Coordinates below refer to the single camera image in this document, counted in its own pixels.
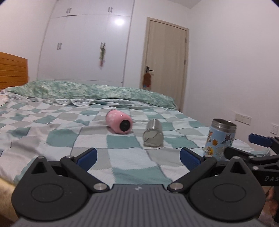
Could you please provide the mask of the right hand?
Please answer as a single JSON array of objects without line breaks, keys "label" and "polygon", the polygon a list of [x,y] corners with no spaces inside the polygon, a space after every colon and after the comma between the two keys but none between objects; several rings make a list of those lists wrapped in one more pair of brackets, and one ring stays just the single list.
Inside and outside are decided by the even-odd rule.
[{"label": "right hand", "polygon": [[266,202],[259,220],[266,226],[278,226],[278,187],[271,187],[266,193]]}]

